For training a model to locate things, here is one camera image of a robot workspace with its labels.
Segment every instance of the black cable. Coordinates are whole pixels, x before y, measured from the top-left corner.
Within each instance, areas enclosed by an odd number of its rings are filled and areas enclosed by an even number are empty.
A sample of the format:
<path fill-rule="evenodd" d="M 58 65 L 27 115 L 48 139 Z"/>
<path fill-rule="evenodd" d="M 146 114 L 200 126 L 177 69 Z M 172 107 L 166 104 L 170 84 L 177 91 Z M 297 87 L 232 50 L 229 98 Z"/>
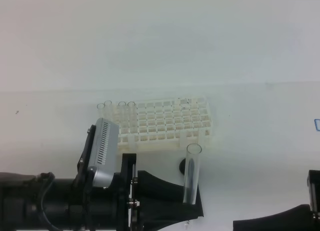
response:
<path fill-rule="evenodd" d="M 48 190 L 51 188 L 52 184 L 54 183 L 55 180 L 55 175 L 52 172 L 48 173 L 42 173 L 41 174 L 41 179 L 46 179 L 44 183 L 42 184 L 38 198 L 36 201 L 36 209 L 38 211 L 38 217 L 40 221 L 42 222 L 43 225 L 49 230 L 49 231 L 62 231 L 61 229 L 57 228 L 54 226 L 47 218 L 45 211 L 44 211 L 44 199 L 45 196 L 48 192 Z"/>

